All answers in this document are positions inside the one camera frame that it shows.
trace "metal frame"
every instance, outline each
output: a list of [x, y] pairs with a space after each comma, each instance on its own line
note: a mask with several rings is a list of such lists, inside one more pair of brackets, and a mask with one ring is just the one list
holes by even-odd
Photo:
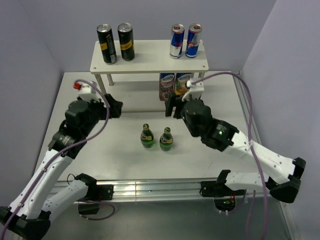
[[[98, 185], [113, 185], [112, 202], [154, 202], [174, 200], [202, 200], [199, 191], [202, 181], [215, 181], [216, 178], [169, 179], [169, 180], [123, 180], [98, 181]], [[49, 197], [55, 195], [68, 184], [59, 181]], [[229, 196], [216, 198], [227, 199]]]
[[[199, 73], [198, 73], [198, 78], [203, 79], [203, 78], [205, 77], [205, 74], [206, 74], [205, 72], [199, 72]], [[104, 82], [103, 82], [103, 80], [102, 80], [101, 74], [94, 74], [94, 76], [95, 76], [95, 79], [96, 79], [96, 81], [97, 81], [97, 83], [98, 83], [98, 86], [99, 86], [101, 92], [102, 92], [104, 95], [107, 94], [106, 87], [105, 87], [105, 84], [104, 84]], [[194, 78], [194, 76], [195, 76], [195, 72], [192, 72], [191, 77]], [[108, 79], [109, 86], [115, 85], [114, 80], [112, 79], [111, 74], [106, 74], [106, 77], [107, 77], [107, 79]]]
[[[241, 71], [233, 71], [232, 73], [237, 74], [239, 76], [241, 76], [241, 74], [242, 74]], [[239, 96], [239, 100], [241, 103], [245, 122], [247, 123], [249, 120], [249, 102], [248, 102], [247, 93], [246, 93], [244, 86], [241, 84], [241, 82], [236, 77], [233, 77], [233, 81], [234, 81], [235, 88], [236, 88], [236, 91]], [[251, 130], [252, 130], [251, 133], [252, 133], [253, 140], [259, 144], [262, 144], [254, 118], [252, 118], [252, 129]], [[290, 205], [288, 205], [287, 203], [284, 203], [284, 202], [280, 202], [280, 205], [281, 205], [283, 216], [284, 216], [286, 225], [288, 227], [288, 231], [289, 231], [291, 239], [292, 240], [302, 240]]]

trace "gray wall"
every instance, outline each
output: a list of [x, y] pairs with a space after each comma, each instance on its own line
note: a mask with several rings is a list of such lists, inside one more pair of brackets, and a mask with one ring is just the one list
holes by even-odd
[[35, 169], [61, 72], [18, 0], [0, 2], [0, 33], [0, 206], [7, 206]]
[[243, 68], [262, 143], [307, 161], [291, 205], [304, 240], [319, 239], [320, 1], [277, 0]]
[[210, 70], [240, 70], [276, 0], [20, 0], [64, 72], [88, 72], [96, 27], [133, 25], [136, 40], [169, 39], [199, 23]]

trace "black can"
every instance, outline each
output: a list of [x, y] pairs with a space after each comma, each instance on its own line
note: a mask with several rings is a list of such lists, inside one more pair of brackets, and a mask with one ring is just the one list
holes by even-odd
[[135, 58], [134, 31], [130, 23], [118, 26], [119, 42], [122, 58], [131, 61]]
[[112, 29], [109, 24], [101, 24], [96, 27], [103, 60], [107, 64], [114, 64], [117, 61], [116, 47]]

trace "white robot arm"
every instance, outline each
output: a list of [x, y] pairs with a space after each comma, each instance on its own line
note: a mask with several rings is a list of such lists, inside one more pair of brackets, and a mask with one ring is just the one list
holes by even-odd
[[[235, 126], [211, 115], [211, 109], [204, 105], [201, 95], [204, 84], [199, 79], [191, 79], [186, 83], [188, 92], [184, 95], [172, 93], [166, 101], [166, 117], [183, 119], [193, 137], [201, 137], [206, 146], [222, 153], [233, 155], [254, 166], [256, 161], [250, 150], [251, 146], [259, 159], [265, 183], [270, 194], [279, 201], [293, 203], [304, 172], [306, 161], [301, 158], [291, 159], [281, 156], [254, 141]], [[216, 181], [201, 183], [203, 197], [230, 196], [232, 192], [243, 195], [243, 190], [261, 190], [262, 181], [259, 173], [240, 173], [223, 170]]]
[[74, 202], [80, 199], [99, 199], [97, 180], [84, 173], [76, 176], [68, 187], [47, 199], [60, 175], [86, 144], [89, 133], [98, 121], [106, 121], [107, 117], [119, 118], [121, 115], [122, 102], [115, 101], [110, 94], [106, 94], [104, 98], [109, 107], [107, 115], [104, 103], [97, 98], [95, 89], [89, 84], [74, 84], [73, 87], [78, 90], [78, 98], [69, 104], [65, 120], [52, 137], [39, 168], [9, 207], [0, 207], [0, 223], [26, 240], [42, 239], [51, 222]]

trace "red bull can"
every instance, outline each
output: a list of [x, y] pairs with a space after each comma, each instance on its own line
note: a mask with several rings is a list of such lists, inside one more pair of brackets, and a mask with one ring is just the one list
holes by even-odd
[[185, 27], [181, 24], [174, 24], [171, 27], [170, 56], [178, 59], [182, 55], [182, 45], [184, 43]]
[[197, 55], [202, 27], [199, 24], [191, 24], [189, 26], [185, 55], [194, 58]]

